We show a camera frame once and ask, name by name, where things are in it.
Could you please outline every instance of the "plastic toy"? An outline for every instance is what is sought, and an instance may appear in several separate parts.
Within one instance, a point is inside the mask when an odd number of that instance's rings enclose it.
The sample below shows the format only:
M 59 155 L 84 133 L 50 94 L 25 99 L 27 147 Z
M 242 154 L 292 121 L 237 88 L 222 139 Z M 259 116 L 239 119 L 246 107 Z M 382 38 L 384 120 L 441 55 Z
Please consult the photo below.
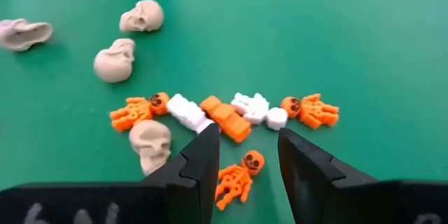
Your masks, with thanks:
M 252 176 L 257 176 L 265 165 L 265 158 L 256 150 L 250 150 L 241 160 L 241 166 L 234 164 L 219 170 L 220 184 L 216 187 L 215 201 L 224 194 L 216 206 L 223 211 L 234 197 L 240 196 L 245 203 L 252 186 Z
M 193 101 L 188 101 L 181 94 L 175 94 L 167 102 L 167 110 L 179 122 L 197 134 L 213 123 L 205 116 L 205 112 Z
M 280 107 L 286 110 L 289 118 L 294 118 L 299 113 L 300 100 L 297 97 L 286 97 L 281 101 Z
M 119 38 L 110 48 L 100 50 L 93 62 L 96 75 L 105 82 L 116 83 L 131 76 L 135 42 Z
M 158 116 L 163 116 L 168 113 L 167 102 L 169 101 L 169 96 L 165 92 L 159 92 L 154 94 L 150 99 L 150 109 L 153 114 Z
M 150 103 L 143 97 L 130 97 L 126 99 L 126 107 L 117 111 L 112 111 L 109 116 L 112 119 L 112 127 L 118 132 L 123 132 L 134 126 L 141 120 L 150 120 L 153 114 L 150 110 Z
M 266 124 L 269 128 L 273 130 L 280 130 L 282 127 L 286 126 L 288 121 L 288 113 L 282 108 L 271 108 L 267 112 Z
M 255 93 L 253 98 L 237 93 L 230 104 L 235 106 L 237 112 L 253 125 L 264 121 L 269 110 L 269 102 L 258 93 Z
M 313 129 L 322 124 L 333 126 L 339 120 L 339 108 L 324 104 L 320 99 L 321 94 L 313 94 L 300 101 L 298 118 Z
M 120 18 L 120 30 L 153 31 L 159 29 L 163 23 L 163 10 L 154 0 L 141 0 L 132 10 L 123 13 Z
M 46 22 L 28 23 L 23 18 L 0 21 L 0 46 L 7 50 L 28 50 L 35 43 L 47 41 L 53 28 Z
M 164 165 L 171 154 L 171 132 L 168 127 L 154 120 L 137 122 L 129 132 L 132 149 L 140 156 L 141 170 L 152 174 Z
M 251 133 L 251 124 L 242 118 L 236 108 L 222 103 L 215 96 L 205 99 L 199 107 L 206 111 L 211 119 L 217 122 L 221 129 L 238 144 Z

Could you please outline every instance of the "orange skeleton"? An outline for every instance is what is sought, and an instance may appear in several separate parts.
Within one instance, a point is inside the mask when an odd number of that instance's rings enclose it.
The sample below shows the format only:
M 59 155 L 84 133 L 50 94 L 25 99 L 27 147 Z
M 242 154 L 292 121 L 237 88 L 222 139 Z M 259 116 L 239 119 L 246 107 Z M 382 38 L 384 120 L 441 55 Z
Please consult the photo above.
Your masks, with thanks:
M 304 124 L 317 129 L 322 124 L 333 126 L 339 120 L 339 107 L 324 104 L 321 94 L 303 97 L 298 118 Z
M 256 176 L 265 165 L 265 158 L 256 150 L 251 150 L 243 157 L 241 166 L 234 164 L 219 170 L 221 183 L 216 187 L 215 201 L 224 193 L 224 197 L 216 203 L 219 210 L 231 203 L 234 197 L 240 196 L 245 203 L 252 186 L 251 176 Z
M 141 120 L 150 120 L 153 114 L 150 110 L 150 102 L 143 97 L 130 97 L 126 99 L 126 107 L 112 111 L 109 116 L 112 119 L 112 127 L 118 132 L 128 130 Z

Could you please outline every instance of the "white block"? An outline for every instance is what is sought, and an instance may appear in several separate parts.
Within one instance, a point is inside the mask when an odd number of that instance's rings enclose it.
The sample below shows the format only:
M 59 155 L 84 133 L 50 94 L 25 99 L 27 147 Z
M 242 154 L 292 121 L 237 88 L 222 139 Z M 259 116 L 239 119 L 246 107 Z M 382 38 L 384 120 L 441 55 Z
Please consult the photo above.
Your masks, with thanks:
M 212 121 L 212 120 L 206 118 L 206 119 L 204 120 L 204 122 L 202 122 L 202 124 L 199 125 L 199 127 L 196 128 L 196 130 L 195 130 L 195 131 L 196 131 L 196 134 L 201 133 L 202 130 L 205 130 L 205 128 L 208 127 L 208 126 L 209 126 L 210 124 L 212 124 L 212 123 L 214 123 L 214 121 Z
M 282 108 L 271 108 L 267 112 L 267 126 L 273 130 L 280 130 L 286 126 L 288 113 Z
M 213 123 L 195 102 L 188 101 L 180 94 L 175 94 L 167 102 L 167 110 L 182 125 L 198 134 Z

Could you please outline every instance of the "green table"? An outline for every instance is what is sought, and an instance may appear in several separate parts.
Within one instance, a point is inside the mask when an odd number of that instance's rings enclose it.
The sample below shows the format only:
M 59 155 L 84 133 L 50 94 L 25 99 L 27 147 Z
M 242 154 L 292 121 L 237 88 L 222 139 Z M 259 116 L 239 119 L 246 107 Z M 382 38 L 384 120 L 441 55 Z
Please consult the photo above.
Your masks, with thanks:
M 341 108 L 334 128 L 288 127 L 378 179 L 448 179 L 447 0 L 157 0 L 154 33 L 121 33 L 138 0 L 0 0 L 0 19 L 53 25 L 49 43 L 0 51 L 0 186 L 143 178 L 127 134 L 108 112 L 126 97 L 177 92 L 194 102 L 260 92 L 272 106 L 321 92 Z M 132 77 L 101 82 L 92 62 L 115 39 L 136 42 Z M 173 155 L 193 137 L 167 115 Z M 277 133 L 222 137 L 220 166 L 256 149 L 267 159 L 248 202 L 214 223 L 292 223 Z

